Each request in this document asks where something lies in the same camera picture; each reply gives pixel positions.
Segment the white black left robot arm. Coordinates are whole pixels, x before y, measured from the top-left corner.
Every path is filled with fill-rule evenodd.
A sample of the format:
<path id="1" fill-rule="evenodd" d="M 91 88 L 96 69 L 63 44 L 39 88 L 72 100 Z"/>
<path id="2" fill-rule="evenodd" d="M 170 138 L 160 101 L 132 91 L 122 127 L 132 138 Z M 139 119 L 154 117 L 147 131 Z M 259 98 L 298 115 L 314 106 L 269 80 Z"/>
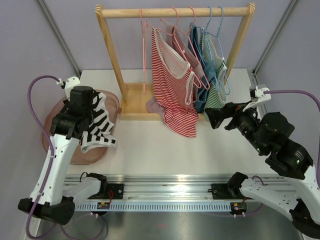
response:
<path id="1" fill-rule="evenodd" d="M 86 154 L 96 148 L 112 147 L 115 119 L 110 118 L 106 101 L 112 93 L 95 91 L 89 86 L 76 86 L 63 108 L 52 119 L 46 135 L 49 140 L 47 156 L 36 186 L 27 198 L 19 200 L 18 209 L 33 217 L 66 225 L 75 208 L 88 198 L 108 197 L 107 177 L 89 173 L 80 183 L 63 190 L 69 164 L 77 148 Z"/>

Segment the red white striped tank top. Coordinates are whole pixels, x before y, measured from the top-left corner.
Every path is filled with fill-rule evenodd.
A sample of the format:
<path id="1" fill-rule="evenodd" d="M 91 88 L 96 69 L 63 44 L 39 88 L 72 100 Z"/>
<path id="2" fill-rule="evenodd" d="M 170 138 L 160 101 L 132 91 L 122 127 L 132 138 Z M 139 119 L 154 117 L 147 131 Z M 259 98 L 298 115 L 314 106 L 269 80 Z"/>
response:
<path id="1" fill-rule="evenodd" d="M 193 104 L 195 74 L 156 28 L 151 32 L 151 76 L 155 100 L 164 108 L 164 123 L 179 135 L 195 138 L 199 119 Z"/>

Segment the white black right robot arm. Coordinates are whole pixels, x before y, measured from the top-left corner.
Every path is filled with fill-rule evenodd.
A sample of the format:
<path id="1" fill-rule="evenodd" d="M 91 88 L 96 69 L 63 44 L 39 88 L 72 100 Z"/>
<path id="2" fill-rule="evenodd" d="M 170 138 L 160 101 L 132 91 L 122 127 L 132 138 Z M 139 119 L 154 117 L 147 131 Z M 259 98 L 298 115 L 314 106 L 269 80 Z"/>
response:
<path id="1" fill-rule="evenodd" d="M 247 103 L 229 102 L 222 108 L 206 108 L 210 125 L 220 127 L 230 119 L 225 130 L 239 130 L 265 163 L 294 187 L 297 197 L 289 197 L 236 172 L 222 190 L 223 196 L 253 199 L 288 218 L 302 234 L 320 237 L 320 187 L 317 171 L 308 151 L 290 139 L 295 127 L 280 112 L 269 112 L 258 118 L 257 110 Z"/>

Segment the black white striped tank top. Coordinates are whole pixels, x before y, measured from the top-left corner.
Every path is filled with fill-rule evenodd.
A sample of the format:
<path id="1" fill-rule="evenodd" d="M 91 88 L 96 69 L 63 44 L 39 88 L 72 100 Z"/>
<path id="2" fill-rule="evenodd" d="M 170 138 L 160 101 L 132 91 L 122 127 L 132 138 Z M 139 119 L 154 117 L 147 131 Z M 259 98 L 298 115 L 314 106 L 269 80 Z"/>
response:
<path id="1" fill-rule="evenodd" d="M 109 112 L 105 106 L 107 96 L 102 92 L 95 91 L 92 99 L 92 123 L 88 130 L 84 131 L 80 139 L 82 153 L 102 147 L 115 148 L 117 140 L 112 136 L 114 123 L 110 119 Z"/>

